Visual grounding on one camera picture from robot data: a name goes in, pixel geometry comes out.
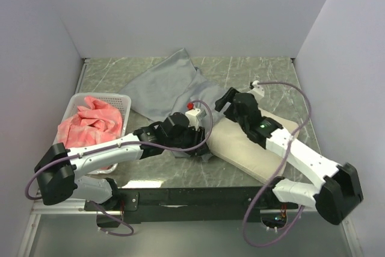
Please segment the pink crumpled cloth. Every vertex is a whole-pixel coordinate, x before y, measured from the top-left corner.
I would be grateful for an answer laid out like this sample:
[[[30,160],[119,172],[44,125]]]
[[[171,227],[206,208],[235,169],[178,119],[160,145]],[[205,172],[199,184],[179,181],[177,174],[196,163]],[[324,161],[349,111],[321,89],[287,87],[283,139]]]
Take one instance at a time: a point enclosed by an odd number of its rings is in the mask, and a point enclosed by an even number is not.
[[[57,142],[66,148],[86,147],[121,136],[123,119],[117,108],[92,96],[86,96],[84,101],[76,114],[58,125]]]

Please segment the grey pillowcase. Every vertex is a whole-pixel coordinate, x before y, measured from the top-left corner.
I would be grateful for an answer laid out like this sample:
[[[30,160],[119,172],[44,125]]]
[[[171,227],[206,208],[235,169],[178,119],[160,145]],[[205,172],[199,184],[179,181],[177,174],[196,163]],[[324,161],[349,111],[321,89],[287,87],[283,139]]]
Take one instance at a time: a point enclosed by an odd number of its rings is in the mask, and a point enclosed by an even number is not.
[[[180,49],[129,81],[119,94],[129,96],[131,108],[152,121],[163,121],[175,112],[184,113],[188,102],[201,100],[210,107],[217,124],[224,114],[214,110],[215,101],[225,92],[206,79],[187,51]]]

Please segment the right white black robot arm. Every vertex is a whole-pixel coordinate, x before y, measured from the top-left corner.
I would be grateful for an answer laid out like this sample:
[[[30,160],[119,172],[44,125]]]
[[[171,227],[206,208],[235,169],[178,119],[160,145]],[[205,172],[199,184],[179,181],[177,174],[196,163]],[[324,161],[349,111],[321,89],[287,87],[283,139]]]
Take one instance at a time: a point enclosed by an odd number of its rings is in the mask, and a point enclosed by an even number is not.
[[[327,159],[297,140],[281,123],[263,116],[254,93],[230,88],[215,101],[215,110],[223,111],[227,119],[237,123],[250,141],[286,158],[310,181],[305,184],[275,179],[264,193],[270,208],[296,203],[316,208],[324,220],[338,225],[363,201],[359,175],[353,165]]]

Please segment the beige pillow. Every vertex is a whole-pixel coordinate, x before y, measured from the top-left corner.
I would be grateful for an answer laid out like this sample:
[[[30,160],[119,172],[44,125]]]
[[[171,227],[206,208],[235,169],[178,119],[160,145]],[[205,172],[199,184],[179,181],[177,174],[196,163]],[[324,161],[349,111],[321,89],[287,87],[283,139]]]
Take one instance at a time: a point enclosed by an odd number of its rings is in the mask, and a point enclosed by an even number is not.
[[[238,123],[212,112],[214,127],[207,141],[211,154],[239,168],[261,183],[271,177],[282,157],[250,141]]]

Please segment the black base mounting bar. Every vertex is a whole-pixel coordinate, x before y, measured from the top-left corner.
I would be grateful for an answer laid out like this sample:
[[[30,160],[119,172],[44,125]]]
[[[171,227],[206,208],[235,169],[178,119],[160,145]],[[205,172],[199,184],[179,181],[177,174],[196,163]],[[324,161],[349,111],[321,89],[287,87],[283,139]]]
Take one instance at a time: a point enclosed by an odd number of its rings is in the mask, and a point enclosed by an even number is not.
[[[114,188],[100,206],[129,224],[162,221],[242,220],[262,186]]]

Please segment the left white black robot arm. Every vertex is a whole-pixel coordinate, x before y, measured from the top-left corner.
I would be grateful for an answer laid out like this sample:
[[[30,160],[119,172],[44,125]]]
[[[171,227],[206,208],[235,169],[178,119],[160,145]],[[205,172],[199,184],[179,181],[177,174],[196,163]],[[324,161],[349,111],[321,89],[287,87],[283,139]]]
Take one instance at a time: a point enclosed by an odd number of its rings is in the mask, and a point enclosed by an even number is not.
[[[157,156],[165,150],[204,155],[208,132],[192,125],[183,113],[174,113],[163,122],[155,122],[105,143],[67,149],[53,144],[34,168],[41,199],[45,205],[56,205],[70,197],[91,200],[105,209],[118,207],[120,195],[109,179],[94,180],[86,175],[94,170],[124,161]]]

